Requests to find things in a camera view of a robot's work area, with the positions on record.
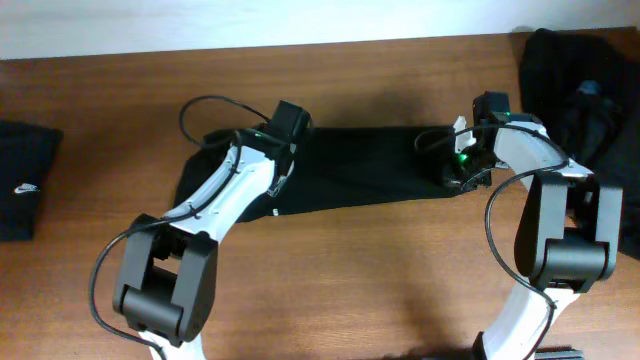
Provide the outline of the black t-shirt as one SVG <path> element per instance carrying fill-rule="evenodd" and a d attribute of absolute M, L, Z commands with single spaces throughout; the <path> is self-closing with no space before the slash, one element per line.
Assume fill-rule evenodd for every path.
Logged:
<path fill-rule="evenodd" d="M 276 196 L 259 196 L 240 222 L 321 210 L 450 198 L 463 193 L 447 185 L 448 154 L 420 155 L 414 140 L 438 140 L 443 127 L 319 128 L 294 154 L 294 169 Z"/>

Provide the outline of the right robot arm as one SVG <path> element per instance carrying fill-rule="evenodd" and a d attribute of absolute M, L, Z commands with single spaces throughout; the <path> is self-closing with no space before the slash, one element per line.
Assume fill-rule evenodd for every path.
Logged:
<path fill-rule="evenodd" d="M 507 94 L 485 92 L 473 100 L 473 122 L 459 117 L 446 137 L 452 151 L 446 185 L 461 192 L 491 183 L 491 172 L 513 176 L 490 195 L 484 228 L 492 255 L 515 281 L 496 320 L 480 332 L 474 359 L 581 359 L 571 347 L 541 343 L 559 315 L 616 266 L 623 190 L 596 178 L 571 159 L 532 114 L 514 113 Z M 528 194 L 510 267 L 491 228 L 498 196 L 520 182 Z"/>

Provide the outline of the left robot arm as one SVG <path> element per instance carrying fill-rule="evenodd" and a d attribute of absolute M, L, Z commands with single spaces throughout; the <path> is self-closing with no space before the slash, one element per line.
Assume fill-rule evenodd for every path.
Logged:
<path fill-rule="evenodd" d="M 154 358 L 203 358 L 200 333 L 214 303 L 219 245 L 256 199 L 277 195 L 311 123 L 306 110 L 280 102 L 263 123 L 213 143 L 224 158 L 185 200 L 160 218 L 140 215 L 121 234 L 113 309 Z"/>

